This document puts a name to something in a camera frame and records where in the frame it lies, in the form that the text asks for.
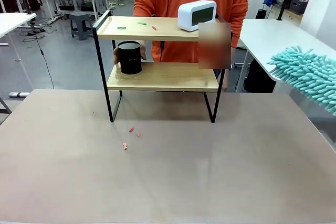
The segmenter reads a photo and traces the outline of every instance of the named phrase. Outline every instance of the plastic stool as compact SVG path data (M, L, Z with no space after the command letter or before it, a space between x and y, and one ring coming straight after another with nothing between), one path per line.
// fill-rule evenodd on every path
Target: plastic stool
M89 22L90 27L86 26L86 20ZM71 25L71 36L78 35L79 40L85 40L85 36L92 34L92 24L90 21L90 16L83 12L73 12L70 13L70 25Z

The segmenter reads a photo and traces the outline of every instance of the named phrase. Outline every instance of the wooden shelf board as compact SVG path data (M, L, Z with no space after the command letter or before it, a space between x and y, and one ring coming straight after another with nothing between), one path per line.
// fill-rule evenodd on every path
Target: wooden shelf board
M110 16L97 31L101 39L198 41L198 30L188 32L177 25L177 18Z
M115 65L107 82L108 90L217 92L213 70L197 63L143 62L138 74L123 74Z

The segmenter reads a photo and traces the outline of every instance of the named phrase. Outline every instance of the white alarm clock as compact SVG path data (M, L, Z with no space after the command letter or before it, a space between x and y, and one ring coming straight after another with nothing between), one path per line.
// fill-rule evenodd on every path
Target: white alarm clock
M178 8L178 26L186 31L195 31L198 29L198 23L215 21L216 9L216 2L210 0L183 4Z

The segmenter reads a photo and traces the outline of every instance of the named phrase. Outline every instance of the black cup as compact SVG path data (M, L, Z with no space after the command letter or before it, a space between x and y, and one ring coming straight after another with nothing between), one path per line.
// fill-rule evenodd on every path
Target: black cup
M118 44L120 70L125 74L140 73L141 52L140 44L136 41L124 41Z

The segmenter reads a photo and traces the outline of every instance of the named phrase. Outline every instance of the brown blurred patch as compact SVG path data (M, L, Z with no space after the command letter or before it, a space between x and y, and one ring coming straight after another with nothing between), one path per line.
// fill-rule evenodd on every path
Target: brown blurred patch
M231 23L200 23L199 66L202 69L231 67Z

